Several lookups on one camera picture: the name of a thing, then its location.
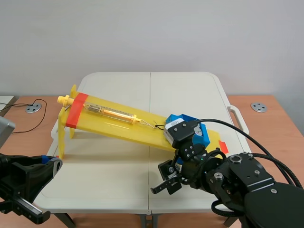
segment table leg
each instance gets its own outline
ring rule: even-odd
[[[161,214],[152,214],[152,228],[157,228],[158,216]]]
[[[60,221],[63,222],[68,228],[75,228],[76,225],[72,218],[67,213],[56,213],[54,214]]]
[[[147,221],[147,215],[146,214],[138,214],[139,218],[141,219],[141,227],[147,228],[148,221]]]
[[[226,221],[224,222],[224,225],[226,226],[226,227],[230,227],[235,221],[237,221],[238,220],[238,217],[228,217],[227,219],[226,219]]]

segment white wall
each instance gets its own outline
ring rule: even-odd
[[[93,72],[209,71],[228,94],[274,94],[304,133],[303,8],[302,0],[1,0],[0,93],[65,94]]]

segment blue plastic part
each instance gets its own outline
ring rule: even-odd
[[[46,164],[49,161],[49,158],[46,155],[42,155],[41,158],[42,158],[41,161],[42,164]]]
[[[185,114],[182,114],[182,115],[171,114],[167,118],[166,124],[168,124],[168,123],[170,123],[170,122],[172,122],[176,119],[179,119],[179,118],[183,119],[184,121],[199,120],[197,118],[194,118],[194,117],[191,117],[191,116],[188,116],[188,115],[185,115]],[[193,143],[193,145],[201,144],[201,145],[207,147],[210,144],[210,139],[209,139],[209,136],[208,136],[207,128],[206,128],[205,124],[203,124],[203,123],[200,123],[199,126],[200,126],[200,129],[201,129],[201,132],[202,132],[202,136],[198,135],[198,134],[194,134],[193,138],[192,138],[192,143]],[[182,165],[183,161],[182,161],[181,158],[178,158],[176,163]]]

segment gray device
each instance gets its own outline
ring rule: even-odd
[[[15,129],[15,123],[0,116],[0,148]]]

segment table handle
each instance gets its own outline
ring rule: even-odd
[[[237,124],[240,127],[240,129],[245,132],[246,134],[249,134],[249,130],[248,127],[245,123],[245,120],[243,119],[243,116],[241,114],[241,112],[239,111],[239,109],[233,105],[230,105],[227,107],[228,111],[232,112],[233,115],[235,116],[236,120],[237,120]]]

